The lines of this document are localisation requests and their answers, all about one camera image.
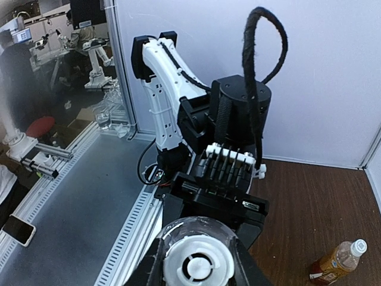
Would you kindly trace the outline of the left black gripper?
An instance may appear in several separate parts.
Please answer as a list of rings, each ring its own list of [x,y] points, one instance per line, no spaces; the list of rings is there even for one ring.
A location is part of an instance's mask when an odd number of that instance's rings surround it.
[[[251,247],[263,231],[269,202],[240,189],[178,172],[169,186],[160,189],[163,224],[180,218],[202,216],[228,226],[245,247]]]

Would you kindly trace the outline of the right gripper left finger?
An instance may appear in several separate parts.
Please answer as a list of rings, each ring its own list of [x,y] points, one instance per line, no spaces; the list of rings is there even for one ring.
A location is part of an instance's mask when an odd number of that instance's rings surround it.
[[[131,276],[123,286],[161,286],[163,280],[163,262],[165,243],[162,238],[155,238]]]

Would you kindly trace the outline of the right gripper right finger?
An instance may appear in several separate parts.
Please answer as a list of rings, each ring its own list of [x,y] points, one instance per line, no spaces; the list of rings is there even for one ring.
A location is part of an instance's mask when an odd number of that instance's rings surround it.
[[[230,241],[229,250],[233,257],[234,274],[228,285],[272,286],[243,243],[236,237]]]

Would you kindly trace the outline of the clear plastic bottle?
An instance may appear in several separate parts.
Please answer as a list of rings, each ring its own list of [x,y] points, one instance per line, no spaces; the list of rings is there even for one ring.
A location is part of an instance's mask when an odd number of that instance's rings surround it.
[[[235,272],[232,242],[225,224],[202,216],[184,217],[158,234],[164,241],[165,285],[227,285]]]

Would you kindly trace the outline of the white flip bottle cap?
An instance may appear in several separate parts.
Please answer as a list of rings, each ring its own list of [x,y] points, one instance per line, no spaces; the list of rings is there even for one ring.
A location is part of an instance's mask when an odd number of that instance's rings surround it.
[[[227,285],[233,274],[228,247],[206,235],[182,238],[170,247],[163,262],[166,285]]]

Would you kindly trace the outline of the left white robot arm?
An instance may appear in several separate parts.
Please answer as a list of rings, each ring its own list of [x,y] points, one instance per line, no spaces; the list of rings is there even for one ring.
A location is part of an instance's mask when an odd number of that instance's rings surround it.
[[[137,36],[131,62],[150,104],[158,168],[155,196],[163,222],[188,216],[217,219],[246,248],[263,230],[267,200],[250,195],[266,175],[262,135],[271,98],[265,84],[235,75],[203,84],[176,50],[177,33]]]

